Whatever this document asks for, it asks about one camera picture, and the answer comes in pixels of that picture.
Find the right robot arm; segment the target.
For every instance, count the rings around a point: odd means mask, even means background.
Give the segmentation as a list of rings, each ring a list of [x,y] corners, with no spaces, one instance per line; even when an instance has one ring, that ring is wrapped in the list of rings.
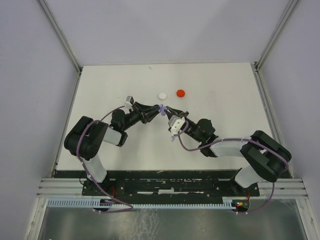
[[[168,117],[172,139],[186,134],[199,143],[194,151],[206,157],[239,157],[247,161],[247,167],[238,170],[229,183],[231,193],[236,196],[255,183],[275,183],[289,168],[291,153],[262,130],[256,130],[249,137],[219,138],[209,119],[202,118],[195,123],[188,119],[187,111],[169,106],[161,106],[159,112]]]

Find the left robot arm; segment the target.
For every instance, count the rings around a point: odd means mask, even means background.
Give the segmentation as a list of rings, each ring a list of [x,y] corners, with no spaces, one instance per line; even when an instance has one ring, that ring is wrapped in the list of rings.
[[[99,195],[106,195],[111,189],[111,183],[105,179],[107,170],[98,155],[102,143],[122,147],[128,138],[126,130],[138,122],[151,122],[161,112],[160,105],[149,106],[136,101],[131,103],[128,113],[123,108],[120,106],[107,114],[111,116],[110,124],[103,119],[82,116],[64,140],[64,148],[79,159]]]

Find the purple earbud charging case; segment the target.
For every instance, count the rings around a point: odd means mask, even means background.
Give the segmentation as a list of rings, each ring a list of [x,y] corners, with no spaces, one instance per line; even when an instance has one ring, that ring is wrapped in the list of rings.
[[[159,105],[159,113],[162,115],[162,116],[166,116],[166,110],[167,110],[167,107],[163,104],[160,104]]]

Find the white earbud charging case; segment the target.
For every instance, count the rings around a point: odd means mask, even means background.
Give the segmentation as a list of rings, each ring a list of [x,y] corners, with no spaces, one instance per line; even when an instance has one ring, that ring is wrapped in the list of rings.
[[[164,92],[158,94],[158,99],[161,101],[165,101],[168,98],[168,95]]]

